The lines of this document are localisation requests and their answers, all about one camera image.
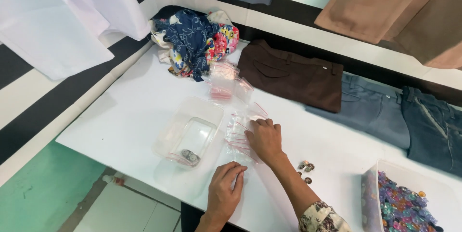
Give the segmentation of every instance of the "white table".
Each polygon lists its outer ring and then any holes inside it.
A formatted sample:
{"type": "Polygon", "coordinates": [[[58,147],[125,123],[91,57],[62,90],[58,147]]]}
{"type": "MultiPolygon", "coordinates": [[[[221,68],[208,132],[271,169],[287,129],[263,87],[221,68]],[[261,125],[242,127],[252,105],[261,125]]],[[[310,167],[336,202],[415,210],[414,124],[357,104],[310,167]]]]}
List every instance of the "white table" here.
{"type": "MultiPolygon", "coordinates": [[[[235,62],[245,46],[230,55],[235,62]]],[[[187,96],[207,99],[208,84],[172,76],[152,47],[104,92],[57,141],[183,202],[205,209],[207,186],[218,165],[230,161],[222,140],[233,111],[226,107],[219,133],[202,164],[191,171],[175,167],[152,152],[152,145],[177,106],[187,96]]],[[[361,227],[361,175],[383,158],[431,176],[454,191],[462,179],[415,163],[405,152],[367,134],[304,111],[303,105],[255,90],[252,100],[282,126],[283,150],[294,166],[316,165],[311,188],[342,216],[354,231],[361,227]]],[[[461,202],[462,194],[457,195],[461,202]]],[[[231,223],[251,232],[297,231],[297,219],[271,170],[258,164],[245,174],[242,200],[231,223]]],[[[446,231],[455,231],[444,227],[446,231]]]]}

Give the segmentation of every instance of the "tile floor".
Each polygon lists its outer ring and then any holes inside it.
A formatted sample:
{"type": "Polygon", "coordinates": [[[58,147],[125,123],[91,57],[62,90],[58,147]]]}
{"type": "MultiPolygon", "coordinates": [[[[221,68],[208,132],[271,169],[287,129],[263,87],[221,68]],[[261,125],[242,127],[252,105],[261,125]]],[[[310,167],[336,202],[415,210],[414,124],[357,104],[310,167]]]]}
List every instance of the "tile floor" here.
{"type": "Polygon", "coordinates": [[[178,199],[123,178],[124,187],[105,186],[74,232],[181,232],[178,199]]]}

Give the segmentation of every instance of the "brown pants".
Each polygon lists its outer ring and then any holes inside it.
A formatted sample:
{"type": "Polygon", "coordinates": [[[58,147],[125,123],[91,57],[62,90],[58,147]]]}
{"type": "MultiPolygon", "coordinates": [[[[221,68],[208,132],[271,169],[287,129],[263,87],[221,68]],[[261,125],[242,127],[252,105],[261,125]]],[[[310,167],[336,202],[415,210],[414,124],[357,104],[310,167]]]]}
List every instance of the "brown pants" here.
{"type": "Polygon", "coordinates": [[[237,68],[254,87],[338,113],[343,65],[273,49],[255,40],[242,50],[237,68]]]}
{"type": "Polygon", "coordinates": [[[330,0],[315,24],[373,44],[394,40],[425,65],[457,68],[460,1],[330,0]]]}

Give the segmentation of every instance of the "clear plastic container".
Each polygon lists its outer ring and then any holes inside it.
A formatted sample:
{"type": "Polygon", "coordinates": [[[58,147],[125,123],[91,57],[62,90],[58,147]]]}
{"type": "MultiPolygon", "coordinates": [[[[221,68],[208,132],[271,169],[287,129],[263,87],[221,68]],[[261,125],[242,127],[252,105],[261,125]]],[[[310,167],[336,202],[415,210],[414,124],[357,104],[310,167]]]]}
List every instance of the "clear plastic container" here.
{"type": "Polygon", "coordinates": [[[397,186],[404,186],[415,192],[425,192],[428,199],[427,209],[438,221],[437,226],[445,231],[460,230],[458,218],[462,216],[462,210],[454,191],[449,186],[431,177],[379,159],[376,165],[361,176],[364,231],[384,232],[378,198],[378,170],[384,171],[389,179],[397,183],[397,186]]]}
{"type": "Polygon", "coordinates": [[[197,167],[224,115],[224,110],[213,103],[187,97],[159,133],[153,152],[185,169],[197,167]]]}

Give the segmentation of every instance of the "tan trousers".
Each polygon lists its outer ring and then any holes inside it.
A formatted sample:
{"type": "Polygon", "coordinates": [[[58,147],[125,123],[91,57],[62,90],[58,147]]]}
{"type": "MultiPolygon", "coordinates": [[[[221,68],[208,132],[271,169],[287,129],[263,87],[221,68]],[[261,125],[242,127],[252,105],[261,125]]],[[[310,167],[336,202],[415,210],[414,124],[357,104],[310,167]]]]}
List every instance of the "tan trousers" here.
{"type": "Polygon", "coordinates": [[[330,0],[315,24],[373,44],[396,41],[421,63],[462,66],[462,0],[330,0]]]}

